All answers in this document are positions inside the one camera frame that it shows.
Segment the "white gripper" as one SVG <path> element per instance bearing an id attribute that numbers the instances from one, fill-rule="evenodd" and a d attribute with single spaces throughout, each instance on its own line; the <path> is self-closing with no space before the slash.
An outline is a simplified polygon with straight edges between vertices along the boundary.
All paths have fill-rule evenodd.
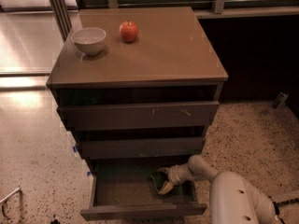
<path id="1" fill-rule="evenodd" d="M 159 195 L 169 193 L 174 188 L 174 185 L 178 186 L 186 181 L 193 181 L 192 172 L 187 164 L 174 165 L 170 168 L 159 168 L 158 172 L 167 175 L 170 181 L 163 183 L 162 187 L 158 190 Z"/>

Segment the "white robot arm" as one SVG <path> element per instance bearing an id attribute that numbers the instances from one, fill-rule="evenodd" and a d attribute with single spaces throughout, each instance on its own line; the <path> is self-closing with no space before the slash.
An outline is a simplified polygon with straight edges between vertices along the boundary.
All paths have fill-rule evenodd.
<path id="1" fill-rule="evenodd" d="M 190 156 L 181 165 L 159 168 L 150 177 L 156 192 L 165 195 L 199 176 L 210 183 L 211 224 L 273 224 L 276 220 L 275 204 L 267 195 L 242 175 L 215 169 L 201 155 Z"/>

